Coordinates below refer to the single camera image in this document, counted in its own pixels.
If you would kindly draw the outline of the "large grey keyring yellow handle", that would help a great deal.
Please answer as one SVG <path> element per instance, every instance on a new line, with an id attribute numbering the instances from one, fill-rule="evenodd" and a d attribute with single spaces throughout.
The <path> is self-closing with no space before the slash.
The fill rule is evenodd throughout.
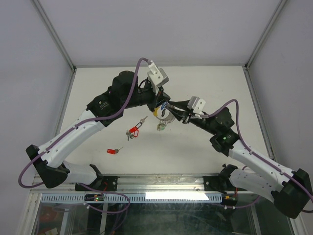
<path id="1" fill-rule="evenodd" d="M 164 117 L 161 117 L 161 113 L 162 113 L 161 106 L 158 106 L 153 111 L 153 116 L 158 119 L 158 124 L 164 123 L 167 126 L 168 124 L 170 124 L 176 119 L 167 109 L 166 109 L 166 114 Z"/>

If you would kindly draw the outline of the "black key tag with key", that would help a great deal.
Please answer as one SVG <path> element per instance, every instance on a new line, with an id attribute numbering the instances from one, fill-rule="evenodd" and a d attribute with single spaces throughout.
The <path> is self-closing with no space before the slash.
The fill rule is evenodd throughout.
<path id="1" fill-rule="evenodd" d="M 161 117 L 164 117 L 165 114 L 166 114 L 166 109 L 163 109 L 163 110 L 162 110 L 162 113 L 161 113 Z"/>

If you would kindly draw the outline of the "blue key tag with key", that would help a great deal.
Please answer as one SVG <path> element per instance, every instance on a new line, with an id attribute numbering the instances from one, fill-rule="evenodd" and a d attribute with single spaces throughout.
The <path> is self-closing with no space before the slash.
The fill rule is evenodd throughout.
<path id="1" fill-rule="evenodd" d="M 163 110 L 167 105 L 167 102 L 164 102 L 162 105 L 161 105 L 161 110 Z"/>

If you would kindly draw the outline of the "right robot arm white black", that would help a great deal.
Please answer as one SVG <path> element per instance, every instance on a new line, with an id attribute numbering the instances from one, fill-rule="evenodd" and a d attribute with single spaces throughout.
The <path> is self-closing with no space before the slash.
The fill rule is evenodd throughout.
<path id="1" fill-rule="evenodd" d="M 225 103 L 212 114 L 203 112 L 204 101 L 193 97 L 187 101 L 170 101 L 165 108 L 184 124 L 193 124 L 212 134 L 210 142 L 219 153 L 244 164 L 251 173 L 233 165 L 224 166 L 219 173 L 219 185 L 223 189 L 233 186 L 251 191 L 266 198 L 283 215 L 296 219 L 308 202 L 313 200 L 313 190 L 309 174 L 302 170 L 293 170 L 266 157 L 248 145 L 240 132 L 232 126 L 239 120 L 232 119 L 228 104 Z"/>

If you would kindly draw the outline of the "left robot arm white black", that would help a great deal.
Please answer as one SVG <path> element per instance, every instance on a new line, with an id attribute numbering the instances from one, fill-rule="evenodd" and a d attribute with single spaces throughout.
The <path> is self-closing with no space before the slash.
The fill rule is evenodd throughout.
<path id="1" fill-rule="evenodd" d="M 62 183 L 82 183 L 92 190 L 102 186 L 102 175 L 93 165 L 72 164 L 65 159 L 95 133 L 123 117 L 117 112 L 127 108 L 147 105 L 150 111 L 168 101 L 163 85 L 169 81 L 163 69 L 148 72 L 144 87 L 138 85 L 138 77 L 132 71 L 122 71 L 112 81 L 107 91 L 96 96 L 77 120 L 54 139 L 39 147 L 30 145 L 26 152 L 33 161 L 42 184 L 55 188 Z"/>

